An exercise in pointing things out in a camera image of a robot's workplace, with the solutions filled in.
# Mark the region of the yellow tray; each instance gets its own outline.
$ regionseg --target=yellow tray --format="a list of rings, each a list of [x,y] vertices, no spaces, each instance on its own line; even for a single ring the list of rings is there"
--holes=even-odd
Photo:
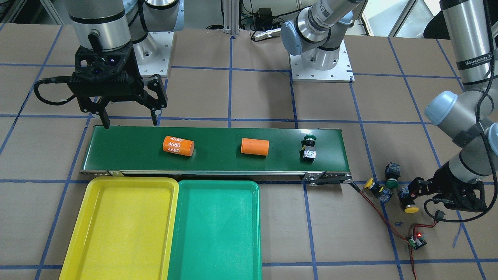
[[[59,279],[166,280],[177,199],[170,178],[92,180]]]

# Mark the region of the conveyor belt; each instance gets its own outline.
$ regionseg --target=conveyor belt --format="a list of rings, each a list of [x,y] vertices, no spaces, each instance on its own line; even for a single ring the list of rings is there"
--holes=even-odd
[[[301,141],[317,137],[317,158],[300,160]],[[166,136],[195,142],[191,157],[162,150]],[[241,154],[242,138],[270,141],[268,156]],[[82,173],[96,175],[349,175],[341,130],[95,127]]]

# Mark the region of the red wire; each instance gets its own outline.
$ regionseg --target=red wire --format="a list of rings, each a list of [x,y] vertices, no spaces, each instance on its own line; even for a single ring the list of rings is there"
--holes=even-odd
[[[399,238],[405,240],[406,242],[408,242],[408,240],[406,239],[406,237],[404,237],[401,233],[399,233],[390,223],[389,221],[384,217],[384,215],[380,212],[380,210],[377,208],[377,206],[363,193],[363,192],[360,192],[360,195],[377,211],[377,213],[379,214],[379,216],[382,218],[382,220],[384,221],[384,223],[389,226],[392,230],[392,232],[398,236]]]
[[[435,227],[437,224],[437,221],[434,221],[434,223],[432,225],[422,225],[422,224],[417,224],[413,227],[413,237],[415,237],[415,234],[416,234],[416,230],[418,227],[421,227],[421,228],[433,228]]]
[[[389,221],[384,217],[384,215],[380,212],[380,210],[377,208],[377,206],[363,193],[363,192],[360,192],[360,195],[375,209],[375,211],[377,211],[377,213],[379,214],[379,216],[382,218],[382,220],[384,221],[384,223],[389,226],[389,228],[392,230],[392,232],[398,236],[399,238],[403,239],[404,241],[406,241],[408,243],[408,246],[410,248],[410,264],[411,264],[411,271],[413,272],[413,277],[415,278],[415,280],[418,280],[418,277],[417,277],[417,272],[415,271],[415,257],[413,255],[414,253],[414,249],[413,247],[411,246],[411,244],[408,242],[408,239],[406,237],[404,237],[401,233],[399,233],[390,223]],[[415,230],[417,227],[424,227],[424,228],[433,228],[435,225],[436,225],[436,221],[434,221],[434,224],[432,225],[422,225],[422,224],[417,224],[413,227],[413,236],[415,237]]]

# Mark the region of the orange cylinder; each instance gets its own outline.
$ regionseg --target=orange cylinder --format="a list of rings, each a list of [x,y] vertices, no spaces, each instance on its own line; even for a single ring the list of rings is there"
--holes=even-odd
[[[194,153],[194,142],[182,138],[166,136],[162,143],[162,150],[170,153],[192,156]]]
[[[241,153],[268,155],[270,148],[270,141],[242,138]]]

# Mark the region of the light blue joint cap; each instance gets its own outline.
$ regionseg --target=light blue joint cap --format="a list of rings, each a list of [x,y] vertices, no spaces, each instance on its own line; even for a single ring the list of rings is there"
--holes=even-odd
[[[457,98],[458,95],[451,91],[440,93],[431,103],[429,103],[427,108],[425,108],[425,115],[431,120],[433,125],[438,126],[450,113]]]
[[[347,15],[345,15],[343,18],[341,18],[338,23],[344,24],[344,25],[350,25],[351,21],[353,21],[353,11],[350,11]]]
[[[123,0],[124,13],[129,13],[135,7],[138,0]]]
[[[173,32],[183,30],[183,24],[185,22],[185,13],[183,12],[183,0],[180,0],[180,3],[178,3],[178,17],[176,18],[176,24],[175,28],[173,29]]]
[[[280,37],[282,37],[283,46],[288,53],[291,55],[299,55],[303,53],[303,46],[301,44],[301,40],[299,40],[296,27],[290,20],[286,21],[282,25]]]
[[[498,155],[498,123],[491,125],[488,130],[488,140],[490,141],[491,149]]]

